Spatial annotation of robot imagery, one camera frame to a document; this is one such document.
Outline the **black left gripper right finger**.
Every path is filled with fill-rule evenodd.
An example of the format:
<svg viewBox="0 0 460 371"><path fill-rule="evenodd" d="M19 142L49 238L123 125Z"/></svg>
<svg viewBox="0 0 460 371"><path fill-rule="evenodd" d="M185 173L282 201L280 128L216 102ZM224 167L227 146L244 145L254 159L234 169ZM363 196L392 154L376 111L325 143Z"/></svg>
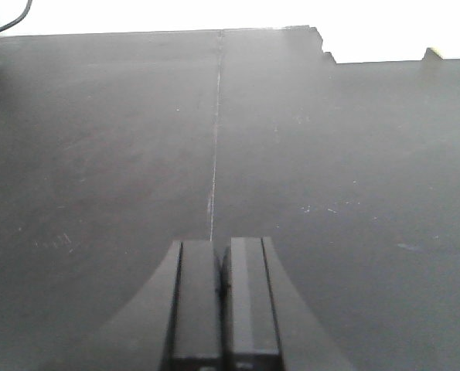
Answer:
<svg viewBox="0 0 460 371"><path fill-rule="evenodd" d="M269 237L234 237L223 261L229 370L353 370L286 273Z"/></svg>

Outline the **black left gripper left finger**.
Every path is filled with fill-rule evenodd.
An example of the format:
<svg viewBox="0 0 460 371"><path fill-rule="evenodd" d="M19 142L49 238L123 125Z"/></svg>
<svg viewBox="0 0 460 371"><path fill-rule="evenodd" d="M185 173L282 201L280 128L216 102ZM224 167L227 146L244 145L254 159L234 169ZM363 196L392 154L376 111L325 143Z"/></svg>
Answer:
<svg viewBox="0 0 460 371"><path fill-rule="evenodd" d="M117 314L41 368L218 370L219 279L212 242L175 241Z"/></svg>

